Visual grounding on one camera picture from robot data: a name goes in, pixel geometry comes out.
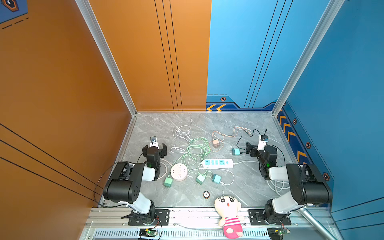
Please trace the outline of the teal charger with black cable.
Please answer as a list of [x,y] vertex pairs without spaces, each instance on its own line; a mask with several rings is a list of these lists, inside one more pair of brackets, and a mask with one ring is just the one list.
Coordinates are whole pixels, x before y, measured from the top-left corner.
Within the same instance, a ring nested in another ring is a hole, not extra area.
[[238,148],[233,148],[232,154],[233,154],[233,156],[239,156],[241,154],[241,151]]

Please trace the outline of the pink charger adapter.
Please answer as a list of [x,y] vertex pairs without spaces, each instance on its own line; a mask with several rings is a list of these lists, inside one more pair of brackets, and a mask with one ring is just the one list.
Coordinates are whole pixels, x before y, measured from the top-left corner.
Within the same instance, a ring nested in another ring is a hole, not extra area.
[[213,139],[212,145],[214,148],[219,148],[221,146],[221,141],[219,139]]

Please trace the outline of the white blue power strip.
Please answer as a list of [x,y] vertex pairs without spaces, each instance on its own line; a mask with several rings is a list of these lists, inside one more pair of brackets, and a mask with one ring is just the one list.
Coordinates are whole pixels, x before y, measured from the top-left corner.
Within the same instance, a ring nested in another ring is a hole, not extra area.
[[232,169],[234,162],[232,159],[205,159],[202,166],[206,169]]

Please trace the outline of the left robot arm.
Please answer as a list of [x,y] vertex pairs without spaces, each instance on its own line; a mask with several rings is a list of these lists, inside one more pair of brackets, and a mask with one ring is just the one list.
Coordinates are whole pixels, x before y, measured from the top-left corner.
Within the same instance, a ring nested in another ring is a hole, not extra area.
[[118,162],[104,188],[106,200],[119,203],[132,211],[122,219],[134,224],[151,225],[160,222],[155,204],[141,193],[142,182],[157,181],[161,172],[161,159],[168,154],[167,146],[162,144],[143,147],[144,163]]

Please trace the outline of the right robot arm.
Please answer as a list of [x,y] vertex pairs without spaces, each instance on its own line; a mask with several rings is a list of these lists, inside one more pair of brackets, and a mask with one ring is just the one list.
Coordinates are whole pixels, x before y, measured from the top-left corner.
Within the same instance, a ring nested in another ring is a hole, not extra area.
[[277,166],[277,148],[246,143],[246,153],[259,161],[261,176],[267,181],[286,182],[289,191],[270,199],[265,205],[263,220],[270,225],[281,224],[292,211],[303,210],[307,205],[330,204],[333,199],[331,188],[316,165],[284,164]]

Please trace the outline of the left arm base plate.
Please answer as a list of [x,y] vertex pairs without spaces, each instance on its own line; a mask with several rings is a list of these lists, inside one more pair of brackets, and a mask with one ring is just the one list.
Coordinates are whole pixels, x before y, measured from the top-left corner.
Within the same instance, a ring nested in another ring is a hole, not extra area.
[[155,226],[156,224],[162,224],[167,226],[170,219],[170,210],[154,210],[148,214],[139,214],[131,211],[131,217],[129,218],[129,226]]

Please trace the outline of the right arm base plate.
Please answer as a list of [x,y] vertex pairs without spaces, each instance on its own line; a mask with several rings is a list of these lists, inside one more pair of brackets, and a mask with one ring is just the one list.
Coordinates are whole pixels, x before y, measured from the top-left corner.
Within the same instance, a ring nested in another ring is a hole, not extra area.
[[287,214],[276,214],[273,211],[266,213],[266,211],[262,209],[250,209],[248,213],[252,226],[290,226],[292,224],[290,216]]

